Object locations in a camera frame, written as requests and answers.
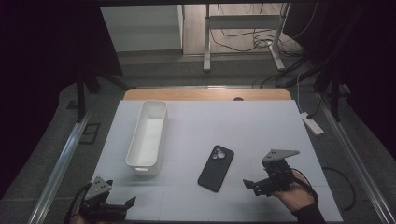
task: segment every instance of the table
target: table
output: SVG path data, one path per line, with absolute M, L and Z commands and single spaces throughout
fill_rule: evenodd
M 246 101 L 233 102 L 238 97 Z M 125 163 L 142 100 L 168 103 L 162 170 L 152 178 L 134 175 Z M 216 144 L 235 152 L 219 193 L 196 183 Z M 319 208 L 326 220 L 341 221 L 310 144 L 286 90 L 129 90 L 118 106 L 93 176 L 114 180 L 109 203 L 137 196 L 129 220 L 293 221 L 278 199 L 256 197 L 242 179 L 266 178 L 260 157 L 271 147 L 298 149 L 301 155 L 290 158 L 290 166 L 304 171 L 323 202 Z

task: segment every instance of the metal frame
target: metal frame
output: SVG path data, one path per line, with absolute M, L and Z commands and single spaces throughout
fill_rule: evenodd
M 269 50 L 274 58 L 278 71 L 284 71 L 285 65 L 280 59 L 277 42 L 282 33 L 290 3 L 282 7 L 280 15 L 218 15 L 210 16 L 209 4 L 206 4 L 205 16 L 205 50 L 204 71 L 210 72 L 210 30 L 215 29 L 273 29 L 276 30 L 273 41 L 269 42 Z
M 73 157 L 75 149 L 78 145 L 78 141 L 82 133 L 84 132 L 88 119 L 91 116 L 95 100 L 96 96 L 93 97 L 93 103 L 91 103 L 91 105 L 89 106 L 87 113 L 85 113 L 85 116 L 82 118 L 81 122 L 76 123 L 72 132 L 70 133 L 70 136 L 64 146 L 64 150 L 62 151 L 59 160 L 56 162 L 55 167 L 53 168 L 47 182 L 47 185 L 46 187 L 44 187 L 43 192 L 41 193 L 41 196 L 38 199 L 37 204 L 35 205 L 35 209 L 33 210 L 33 213 L 29 218 L 29 224 L 44 222 L 44 219 L 46 218 L 47 213 L 50 210 L 50 206 L 53 202 L 55 194 L 62 183 L 64 173 L 66 172 L 66 169 Z

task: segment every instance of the table leg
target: table leg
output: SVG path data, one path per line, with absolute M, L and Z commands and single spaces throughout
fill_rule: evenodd
M 206 4 L 206 17 L 205 17 L 205 52 L 204 52 L 204 71 L 210 72 L 210 15 L 209 4 Z
M 279 56 L 277 42 L 279 41 L 280 34 L 282 33 L 283 25 L 285 24 L 286 14 L 288 13 L 289 5 L 290 3 L 286 3 L 285 6 L 283 6 L 282 11 L 280 12 L 279 22 L 276 27 L 274 40 L 271 42 L 271 45 L 269 47 L 278 71 L 285 70 L 285 65 L 283 65 L 282 60 Z

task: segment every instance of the black smartphone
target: black smartphone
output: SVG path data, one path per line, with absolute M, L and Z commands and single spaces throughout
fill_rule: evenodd
M 232 160 L 233 151 L 215 146 L 198 178 L 198 184 L 214 192 L 219 192 Z

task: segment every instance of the white plastic tray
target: white plastic tray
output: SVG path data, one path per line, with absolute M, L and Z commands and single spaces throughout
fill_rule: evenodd
M 126 163 L 138 175 L 157 175 L 166 133 L 166 102 L 143 103 Z

